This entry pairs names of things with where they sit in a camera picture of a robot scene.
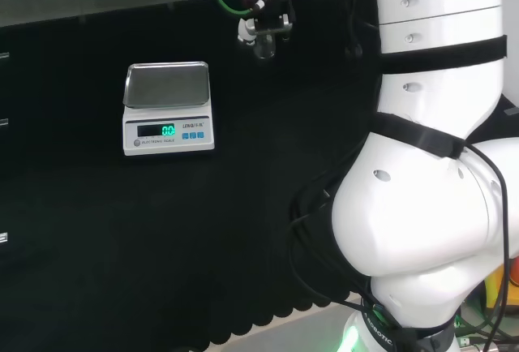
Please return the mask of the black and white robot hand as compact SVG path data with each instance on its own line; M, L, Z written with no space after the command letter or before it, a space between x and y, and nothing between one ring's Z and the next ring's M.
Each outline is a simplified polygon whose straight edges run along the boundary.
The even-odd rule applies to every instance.
M295 23L292 0L244 0L247 13L239 18L238 41L253 46L271 45L278 37L290 38Z

